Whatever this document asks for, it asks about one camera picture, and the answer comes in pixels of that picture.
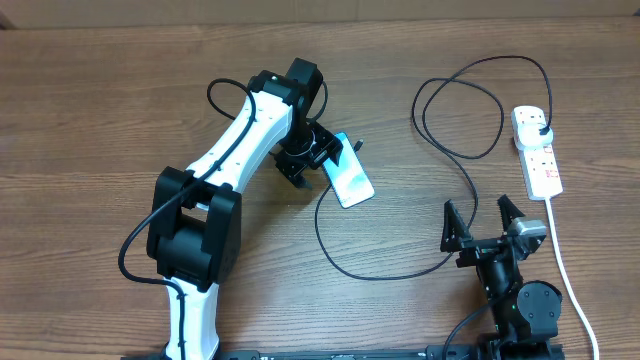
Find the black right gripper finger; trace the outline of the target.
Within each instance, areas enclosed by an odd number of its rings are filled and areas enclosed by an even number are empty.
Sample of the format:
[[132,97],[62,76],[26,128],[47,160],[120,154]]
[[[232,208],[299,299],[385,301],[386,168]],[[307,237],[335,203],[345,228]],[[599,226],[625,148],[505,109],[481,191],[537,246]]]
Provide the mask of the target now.
[[452,200],[444,203],[444,223],[442,239],[440,244],[441,252],[461,251],[467,242],[472,240],[472,235],[465,224]]
[[497,200],[500,210],[501,222],[504,231],[507,231],[511,223],[519,217],[523,217],[524,213],[508,198],[506,194]]

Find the blue Galaxy smartphone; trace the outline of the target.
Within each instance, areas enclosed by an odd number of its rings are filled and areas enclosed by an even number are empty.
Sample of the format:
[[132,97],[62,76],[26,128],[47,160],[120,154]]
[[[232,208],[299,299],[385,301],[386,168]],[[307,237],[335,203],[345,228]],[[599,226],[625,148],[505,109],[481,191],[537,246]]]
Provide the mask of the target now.
[[322,166],[340,205],[347,209],[373,198],[375,190],[347,134],[336,137],[343,146],[338,164],[328,159]]

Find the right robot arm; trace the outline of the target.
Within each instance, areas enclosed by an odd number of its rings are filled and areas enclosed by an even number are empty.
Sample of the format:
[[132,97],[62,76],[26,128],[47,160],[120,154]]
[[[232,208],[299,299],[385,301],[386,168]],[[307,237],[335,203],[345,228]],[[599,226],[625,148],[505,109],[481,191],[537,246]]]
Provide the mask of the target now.
[[[476,240],[453,202],[444,204],[440,250],[456,254],[457,267],[476,270],[487,303],[427,354],[434,359],[562,359],[562,347],[551,343],[558,335],[562,293],[546,281],[524,281],[518,267],[542,245],[547,227],[542,220],[525,216],[505,195],[497,205],[502,234]],[[479,335],[474,344],[455,345],[456,334],[486,311],[492,314],[495,331]]]

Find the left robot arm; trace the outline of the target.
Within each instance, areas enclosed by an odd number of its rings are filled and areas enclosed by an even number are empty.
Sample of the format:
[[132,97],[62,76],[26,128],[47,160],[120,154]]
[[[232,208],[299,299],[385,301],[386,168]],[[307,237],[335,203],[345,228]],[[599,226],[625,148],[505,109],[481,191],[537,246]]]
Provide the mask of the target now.
[[297,188],[308,184],[305,169],[339,164],[342,143],[307,116],[324,85],[317,65],[301,58],[285,75],[260,72],[243,86],[243,108],[218,142],[186,170],[167,167],[157,178],[146,252],[170,296],[161,358],[215,357],[217,292],[238,257],[242,193],[272,148]]

